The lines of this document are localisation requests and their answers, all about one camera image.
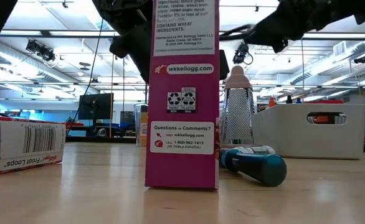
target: kellogg's logo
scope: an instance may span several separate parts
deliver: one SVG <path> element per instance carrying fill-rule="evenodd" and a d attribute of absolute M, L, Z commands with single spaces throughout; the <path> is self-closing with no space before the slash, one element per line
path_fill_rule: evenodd
<path fill-rule="evenodd" d="M 43 158 L 43 162 L 44 162 L 44 161 L 52 162 L 52 161 L 55 161 L 57 158 L 58 158 L 58 156 L 57 156 L 57 155 L 54 155 L 54 156 L 46 155 L 46 156 Z"/>

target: barcode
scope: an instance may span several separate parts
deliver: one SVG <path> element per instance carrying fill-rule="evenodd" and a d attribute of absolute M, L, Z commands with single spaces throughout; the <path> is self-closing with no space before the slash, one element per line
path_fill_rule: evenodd
<path fill-rule="evenodd" d="M 148 124 L 141 124 L 141 135 L 146 135 L 148 131 Z"/>
<path fill-rule="evenodd" d="M 25 126 L 23 153 L 53 151 L 55 148 L 55 128 L 31 128 Z"/>

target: white label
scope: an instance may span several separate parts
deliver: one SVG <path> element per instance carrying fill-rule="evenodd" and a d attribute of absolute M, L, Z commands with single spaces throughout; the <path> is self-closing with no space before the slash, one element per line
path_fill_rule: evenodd
<path fill-rule="evenodd" d="M 166 67 L 170 75 L 207 75 L 212 74 L 214 66 L 209 63 L 204 64 L 172 64 Z"/>
<path fill-rule="evenodd" d="M 62 160 L 64 152 L 56 152 L 41 155 L 28 155 L 18 158 L 0 159 L 0 171 L 18 169 L 22 167 L 48 164 L 51 162 L 58 162 Z"/>
<path fill-rule="evenodd" d="M 214 153 L 214 123 L 153 121 L 150 151 L 211 155 Z"/>
<path fill-rule="evenodd" d="M 240 151 L 241 153 L 245 153 L 245 154 L 253 154 L 253 153 L 255 153 L 255 152 L 253 151 L 253 149 L 251 149 L 251 148 L 248 148 L 248 149 L 239 149 L 239 151 Z"/>
<path fill-rule="evenodd" d="M 194 93 L 196 91 L 195 87 L 182 87 L 181 88 L 181 92 L 184 93 L 184 92 L 191 92 L 191 93 Z"/>
<path fill-rule="evenodd" d="M 0 121 L 0 128 L 1 159 L 55 153 L 64 148 L 64 124 Z"/>
<path fill-rule="evenodd" d="M 214 0 L 157 0 L 154 56 L 214 54 Z"/>
<path fill-rule="evenodd" d="M 181 100 L 181 92 L 168 93 L 168 110 L 180 110 Z"/>
<path fill-rule="evenodd" d="M 148 124 L 147 123 L 141 124 L 141 135 L 145 136 L 147 132 L 148 132 Z"/>

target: desk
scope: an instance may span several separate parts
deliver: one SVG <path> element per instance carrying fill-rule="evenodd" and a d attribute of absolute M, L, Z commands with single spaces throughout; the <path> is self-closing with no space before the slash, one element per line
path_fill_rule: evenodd
<path fill-rule="evenodd" d="M 91 137 L 90 135 L 90 130 L 91 130 L 91 126 L 72 126 L 72 131 L 85 131 L 85 135 L 86 137 Z M 107 136 L 109 136 L 109 126 L 96 126 L 96 131 L 94 133 L 94 136 L 97 135 L 97 132 L 101 129 L 101 128 L 105 128 L 105 130 L 107 131 Z M 114 128 L 111 127 L 111 137 L 124 137 L 126 136 L 126 132 L 125 131 L 120 131 L 119 128 Z"/>
<path fill-rule="evenodd" d="M 206 191 L 144 187 L 145 154 L 66 143 L 62 164 L 0 175 L 0 223 L 365 223 L 365 156 L 285 159 L 278 187 L 221 169 L 219 190 Z"/>

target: ceiling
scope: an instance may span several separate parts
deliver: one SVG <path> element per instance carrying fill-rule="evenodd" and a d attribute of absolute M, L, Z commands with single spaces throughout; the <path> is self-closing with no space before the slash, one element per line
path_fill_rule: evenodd
<path fill-rule="evenodd" d="M 67 1 L 68 8 L 64 8 L 62 2 L 60 0 L 18 1 L 0 37 L 0 90 L 4 90 L 2 97 L 73 100 L 83 94 L 91 69 L 93 69 L 93 77 L 98 78 L 99 83 L 93 83 L 89 93 L 116 90 L 116 99 L 123 99 L 123 96 L 124 99 L 130 100 L 145 99 L 145 83 L 135 64 L 128 57 L 116 60 L 109 52 L 111 38 L 117 35 L 110 26 L 103 28 L 104 34 L 109 38 L 100 39 L 93 68 L 88 66 L 89 70 L 81 70 L 84 66 L 81 66 L 80 62 L 93 64 L 98 41 L 95 36 L 98 35 L 102 18 L 91 0 Z M 221 0 L 220 30 L 229 30 L 243 24 L 256 24 L 272 13 L 277 5 L 277 0 Z M 255 12 L 256 6 L 259 6 L 258 12 Z M 46 30 L 52 30 L 50 32 L 52 35 L 73 35 L 74 37 L 40 38 L 40 32 Z M 275 54 L 270 47 L 250 46 L 254 62 L 251 65 L 242 66 L 245 68 L 245 74 L 255 86 L 256 95 L 266 98 L 295 94 L 303 82 L 292 84 L 292 79 L 303 69 L 307 71 L 314 67 L 313 65 L 320 59 L 333 54 L 333 47 L 339 44 L 341 39 L 347 37 L 353 40 L 348 42 L 347 46 L 361 43 L 360 39 L 355 41 L 355 38 L 365 37 L 365 23 L 357 26 L 354 18 L 350 17 L 330 24 L 320 32 L 322 34 L 307 36 L 318 40 L 308 40 L 309 38 L 307 38 L 303 41 L 292 42 L 281 54 Z M 30 34 L 31 36 L 29 38 L 17 37 L 18 34 Z M 38 43 L 54 49 L 57 60 L 44 65 L 40 57 L 31 55 L 26 50 L 29 39 L 34 39 Z M 230 68 L 234 66 L 232 57 L 239 43 L 239 41 L 220 43 L 220 48 L 226 52 Z M 320 85 L 353 86 L 360 82 L 365 85 L 365 65 L 351 66 L 350 64 L 352 63 L 349 60 L 340 61 L 312 74 L 304 83 L 304 85 L 311 85 L 305 88 L 307 94 L 312 96 L 317 95 L 319 91 L 324 91 L 317 87 Z M 350 71 L 354 73 L 356 70 L 361 73 L 338 82 L 331 81 L 349 74 Z M 290 86 L 275 88 L 275 85 Z M 123 95 L 123 90 L 129 91 L 128 96 Z"/>

